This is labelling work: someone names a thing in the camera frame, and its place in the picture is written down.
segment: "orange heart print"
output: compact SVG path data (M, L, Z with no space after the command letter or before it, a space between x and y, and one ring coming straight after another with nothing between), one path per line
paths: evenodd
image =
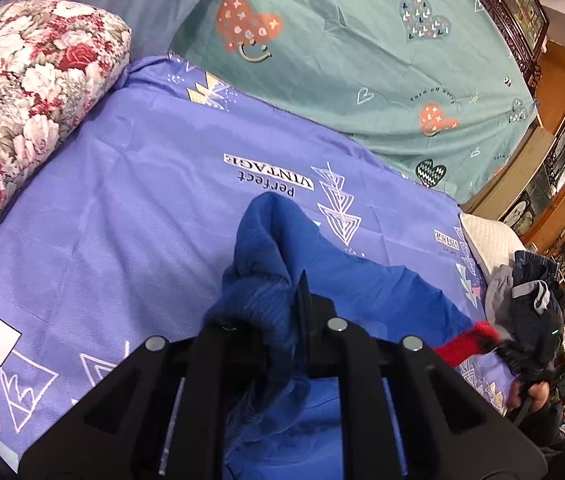
M282 30L282 18L278 14L263 12L254 14L246 0L222 0L216 15L216 28L225 41L227 52L244 44L264 44L275 40Z
M460 122L457 119L449 119L439 105L430 103L420 112L420 127L422 133L427 137L433 137L438 132L456 128Z

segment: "human hand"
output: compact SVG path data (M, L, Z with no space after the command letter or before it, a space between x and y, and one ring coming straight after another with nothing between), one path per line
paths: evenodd
M520 381L513 381L511 384L511 392L509 393L509 399L507 400L507 407L510 410L516 410L522 406L522 398L520 397L520 390L522 384ZM529 396L533 399L531 402L531 407L529 413L536 413L540 408L542 408L549 400L549 395L551 394L551 388L549 383L538 383L534 384L529 389Z

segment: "red cloth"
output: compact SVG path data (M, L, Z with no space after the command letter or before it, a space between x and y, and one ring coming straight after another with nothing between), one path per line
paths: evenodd
M446 345L437 348L436 353L446 364L457 368L472 355L488 354L499 344L498 332L488 322L481 321Z

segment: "floral pillow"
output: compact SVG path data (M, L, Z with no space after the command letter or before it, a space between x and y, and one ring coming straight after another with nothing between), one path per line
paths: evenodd
M0 8L0 212L129 62L121 18L74 2Z

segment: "white quilted cushion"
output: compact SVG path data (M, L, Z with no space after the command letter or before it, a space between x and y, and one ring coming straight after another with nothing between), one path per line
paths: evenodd
M502 222L460 213L460 224L487 283L498 267L513 265L516 251L526 250L513 229Z

